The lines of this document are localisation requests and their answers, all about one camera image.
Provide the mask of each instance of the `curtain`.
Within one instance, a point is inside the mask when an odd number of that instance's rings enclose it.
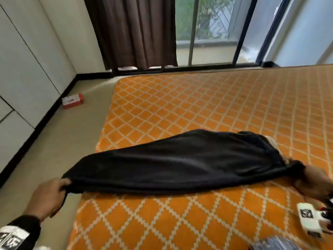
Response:
[[[178,66],[175,0],[85,0],[106,70]]]

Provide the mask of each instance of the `hand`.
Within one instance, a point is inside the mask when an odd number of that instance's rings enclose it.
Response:
[[[333,194],[333,181],[326,171],[319,167],[305,166],[304,174],[294,186],[301,194],[325,202]]]
[[[44,182],[32,194],[24,215],[33,215],[43,222],[47,217],[54,216],[64,201],[66,191],[63,186],[70,185],[69,179],[52,179]]]

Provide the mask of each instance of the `beige floor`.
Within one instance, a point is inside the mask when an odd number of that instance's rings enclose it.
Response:
[[[0,189],[0,225],[23,212],[39,183],[61,177],[79,159],[95,151],[119,79],[77,82],[70,94],[83,93],[85,103],[57,110]],[[69,195],[60,212],[43,223],[37,245],[66,249],[80,197]]]
[[[195,47],[193,49],[193,65],[218,64],[232,62],[236,46],[221,47]],[[247,63],[248,60],[242,57],[241,50],[237,63]],[[187,66],[189,63],[189,48],[177,49],[177,62],[179,66]]]

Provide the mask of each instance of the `orange bed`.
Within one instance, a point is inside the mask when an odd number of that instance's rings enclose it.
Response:
[[[281,151],[332,177],[333,66],[185,73],[123,78],[96,151],[185,131],[250,130],[274,137]],[[283,235],[304,249],[303,198],[283,179],[179,197],[85,193],[68,249],[247,249]]]

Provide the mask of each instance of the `green plant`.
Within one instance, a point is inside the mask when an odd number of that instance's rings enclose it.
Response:
[[[221,37],[221,33],[213,36],[210,24],[219,22],[219,12],[230,7],[234,0],[199,0],[196,26],[197,39]],[[176,39],[190,40],[192,29],[194,0],[176,0]]]

